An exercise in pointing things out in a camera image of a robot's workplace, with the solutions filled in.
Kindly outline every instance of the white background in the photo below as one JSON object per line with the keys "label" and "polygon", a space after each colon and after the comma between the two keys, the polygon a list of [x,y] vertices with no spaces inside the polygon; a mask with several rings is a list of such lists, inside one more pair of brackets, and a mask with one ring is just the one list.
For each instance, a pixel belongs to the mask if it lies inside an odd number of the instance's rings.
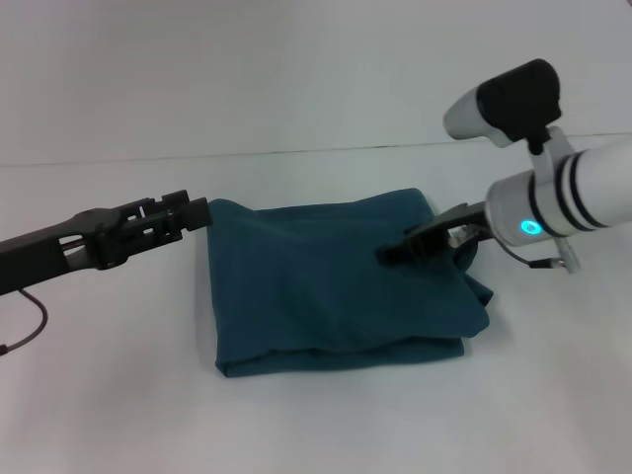
{"label": "white background", "polygon": [[[448,140],[443,110],[541,56],[567,130],[632,131],[631,22],[623,0],[5,0],[0,239],[180,189],[252,208],[480,200],[526,154],[428,144]],[[341,147],[359,149],[262,154]],[[466,357],[338,373],[215,370],[203,231],[42,283],[49,326],[0,359],[0,470],[628,473],[632,229],[572,243],[577,276],[481,246],[470,273],[496,295]],[[1,343],[39,320],[15,294],[0,314]]]}

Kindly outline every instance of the white wall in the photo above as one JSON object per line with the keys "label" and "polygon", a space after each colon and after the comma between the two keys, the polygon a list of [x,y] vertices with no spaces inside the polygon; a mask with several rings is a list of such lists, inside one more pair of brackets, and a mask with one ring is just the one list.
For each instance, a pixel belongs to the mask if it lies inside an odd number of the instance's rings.
{"label": "white wall", "polygon": [[0,162],[443,142],[535,57],[568,132],[630,132],[631,42],[625,0],[2,0]]}
{"label": "white wall", "polygon": [[[453,100],[537,56],[567,131],[631,132],[631,17],[624,0],[2,0],[0,240],[180,189],[480,200],[529,166],[521,146],[400,145],[447,141]],[[395,146],[331,151],[372,145]],[[305,149],[330,151],[261,154]],[[39,284],[48,327],[0,358],[0,472],[627,474],[632,228],[572,243],[577,276],[481,246],[471,274],[496,296],[466,357],[340,373],[214,369],[203,232]],[[0,298],[0,344],[38,317]]]}

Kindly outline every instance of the teal cloth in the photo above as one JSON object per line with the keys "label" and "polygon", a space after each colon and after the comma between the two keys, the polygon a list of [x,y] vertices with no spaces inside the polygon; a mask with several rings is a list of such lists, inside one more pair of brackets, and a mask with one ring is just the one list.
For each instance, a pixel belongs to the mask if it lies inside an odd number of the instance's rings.
{"label": "teal cloth", "polygon": [[421,192],[251,210],[209,204],[217,368],[227,377],[463,355],[492,291],[466,275],[475,249],[381,267],[378,247],[430,220]]}

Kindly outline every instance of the dark green fabric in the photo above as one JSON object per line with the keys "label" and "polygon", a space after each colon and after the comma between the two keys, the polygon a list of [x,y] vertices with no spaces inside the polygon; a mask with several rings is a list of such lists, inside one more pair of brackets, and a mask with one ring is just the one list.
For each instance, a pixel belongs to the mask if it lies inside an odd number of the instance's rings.
{"label": "dark green fabric", "polygon": [[217,368],[227,377],[413,363],[463,355],[492,292],[448,254],[397,268],[376,248],[433,217],[404,190],[343,204],[251,210],[210,203]]}

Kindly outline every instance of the black stripe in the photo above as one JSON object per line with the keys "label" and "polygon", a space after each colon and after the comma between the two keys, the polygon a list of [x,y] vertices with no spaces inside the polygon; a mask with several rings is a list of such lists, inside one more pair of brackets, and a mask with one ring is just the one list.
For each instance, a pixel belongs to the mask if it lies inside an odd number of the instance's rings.
{"label": "black stripe", "polygon": [[531,178],[529,178],[529,205],[531,206],[531,212],[533,212],[533,217],[535,220],[542,226],[544,232],[553,237],[566,237],[565,235],[558,234],[555,232],[549,224],[544,221],[544,217],[540,213],[540,209],[537,206],[537,202],[535,201],[535,180],[533,179],[533,174],[531,174]]}
{"label": "black stripe", "polygon": [[602,223],[598,222],[594,217],[591,216],[591,214],[588,212],[588,210],[584,206],[584,203],[582,202],[582,199],[580,198],[580,193],[578,192],[578,189],[577,189],[577,164],[580,162],[580,158],[582,158],[583,154],[584,152],[580,152],[572,158],[573,161],[571,162],[571,176],[570,176],[571,195],[573,196],[573,200],[575,201],[575,206],[577,207],[577,210],[580,212],[580,214],[586,220],[586,222],[594,227],[600,227],[603,229],[607,227],[607,225],[603,225]]}
{"label": "black stripe", "polygon": [[555,170],[555,196],[558,204],[560,204],[560,209],[562,210],[564,217],[566,217],[566,220],[568,220],[573,227],[578,230],[583,230],[584,232],[593,232],[594,229],[590,229],[589,227],[582,225],[582,223],[575,218],[564,199],[564,193],[562,192],[562,177],[564,175],[564,167],[568,163],[569,158],[570,156],[565,157]]}

